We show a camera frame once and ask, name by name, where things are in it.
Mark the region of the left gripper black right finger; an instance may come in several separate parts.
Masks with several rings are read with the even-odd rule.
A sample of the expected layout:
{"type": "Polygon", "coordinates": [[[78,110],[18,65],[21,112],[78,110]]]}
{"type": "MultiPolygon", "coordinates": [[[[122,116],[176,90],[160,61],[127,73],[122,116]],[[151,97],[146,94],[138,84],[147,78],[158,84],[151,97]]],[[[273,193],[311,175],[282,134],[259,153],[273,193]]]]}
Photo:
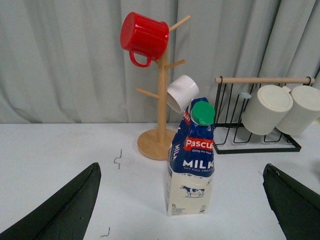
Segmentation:
{"type": "Polygon", "coordinates": [[[288,240],[320,238],[320,195],[268,163],[263,187],[271,210],[288,240]]]}

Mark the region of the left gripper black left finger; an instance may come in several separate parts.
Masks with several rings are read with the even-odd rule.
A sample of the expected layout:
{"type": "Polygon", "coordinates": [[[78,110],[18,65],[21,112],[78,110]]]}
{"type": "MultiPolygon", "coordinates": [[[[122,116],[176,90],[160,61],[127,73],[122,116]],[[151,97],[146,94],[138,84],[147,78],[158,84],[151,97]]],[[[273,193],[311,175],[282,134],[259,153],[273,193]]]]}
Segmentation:
{"type": "Polygon", "coordinates": [[[2,240],[82,240],[99,192],[101,168],[95,162],[31,213],[0,234],[2,240]]]}

